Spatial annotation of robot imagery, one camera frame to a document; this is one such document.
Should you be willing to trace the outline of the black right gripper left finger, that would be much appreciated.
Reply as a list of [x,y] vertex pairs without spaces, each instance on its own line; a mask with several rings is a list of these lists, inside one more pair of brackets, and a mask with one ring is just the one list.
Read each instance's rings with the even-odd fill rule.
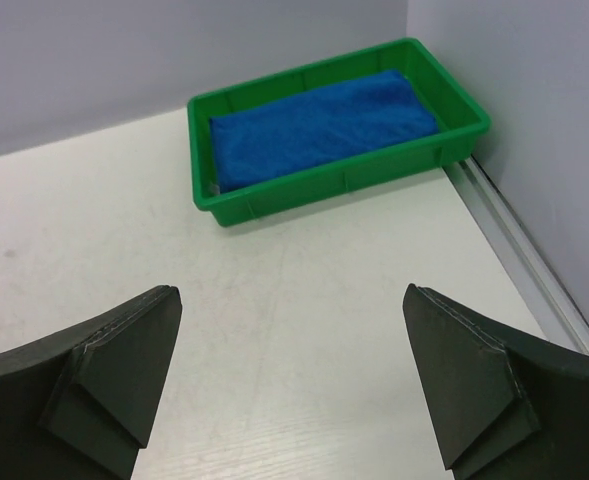
[[129,479],[147,447],[182,315],[156,286],[0,353],[0,479]]

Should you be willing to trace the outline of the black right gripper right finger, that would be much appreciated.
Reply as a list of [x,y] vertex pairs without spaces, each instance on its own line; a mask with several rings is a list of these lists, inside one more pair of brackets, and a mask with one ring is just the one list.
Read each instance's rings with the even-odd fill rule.
[[457,479],[589,479],[589,356],[411,284],[403,312]]

